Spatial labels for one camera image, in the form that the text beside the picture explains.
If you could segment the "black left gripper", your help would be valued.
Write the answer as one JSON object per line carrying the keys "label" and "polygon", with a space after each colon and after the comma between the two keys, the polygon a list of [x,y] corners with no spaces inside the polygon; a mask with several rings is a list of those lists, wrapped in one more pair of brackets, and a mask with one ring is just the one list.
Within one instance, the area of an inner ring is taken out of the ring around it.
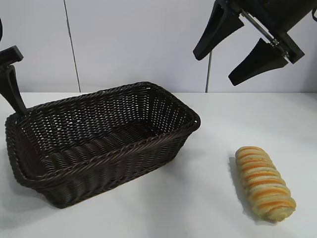
{"label": "black left gripper", "polygon": [[[0,52],[0,65],[8,66],[23,60],[23,55],[17,46],[9,47]],[[20,95],[14,66],[4,68],[0,72],[0,94],[7,100],[19,115],[26,114],[26,106]]]}

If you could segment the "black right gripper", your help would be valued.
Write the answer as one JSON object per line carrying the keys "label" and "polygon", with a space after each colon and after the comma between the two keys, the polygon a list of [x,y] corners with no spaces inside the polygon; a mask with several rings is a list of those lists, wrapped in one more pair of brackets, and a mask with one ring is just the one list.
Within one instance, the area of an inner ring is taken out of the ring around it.
{"label": "black right gripper", "polygon": [[[288,35],[309,12],[317,9],[315,0],[216,0],[207,26],[193,50],[197,60],[206,57],[222,40],[244,26],[239,15],[257,19],[278,42],[289,61],[295,63],[304,56]],[[229,74],[234,86],[288,64],[279,49],[260,38],[247,57]]]}

